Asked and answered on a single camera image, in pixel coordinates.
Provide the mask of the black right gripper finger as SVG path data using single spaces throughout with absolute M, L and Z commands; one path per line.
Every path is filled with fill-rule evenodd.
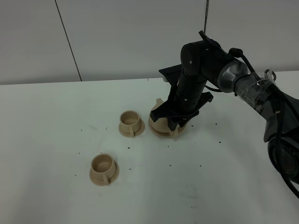
M 183 118 L 180 122 L 179 122 L 179 126 L 180 127 L 184 127 L 191 119 L 193 119 L 194 117 L 198 116 L 198 114 L 193 114 L 189 117 L 185 117 Z
M 174 131 L 180 122 L 181 122 L 180 117 L 168 117 L 167 118 L 167 125 L 171 131 Z

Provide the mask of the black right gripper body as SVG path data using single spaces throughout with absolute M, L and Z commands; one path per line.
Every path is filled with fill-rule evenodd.
M 203 92 L 207 80 L 202 75 L 190 75 L 182 68 L 177 83 L 171 85 L 167 101 L 150 112 L 154 122 L 159 118 L 180 117 L 181 120 L 193 114 L 213 100 L 210 92 Z

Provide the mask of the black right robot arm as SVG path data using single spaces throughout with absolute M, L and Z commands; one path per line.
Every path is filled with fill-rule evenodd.
M 268 155 L 293 194 L 299 182 L 299 101 L 276 85 L 276 74 L 258 75 L 243 51 L 225 52 L 200 31 L 201 41 L 182 47 L 181 63 L 160 72 L 171 85 L 165 102 L 157 101 L 149 116 L 152 132 L 174 137 L 211 102 L 211 92 L 234 93 L 266 120 L 263 140 Z

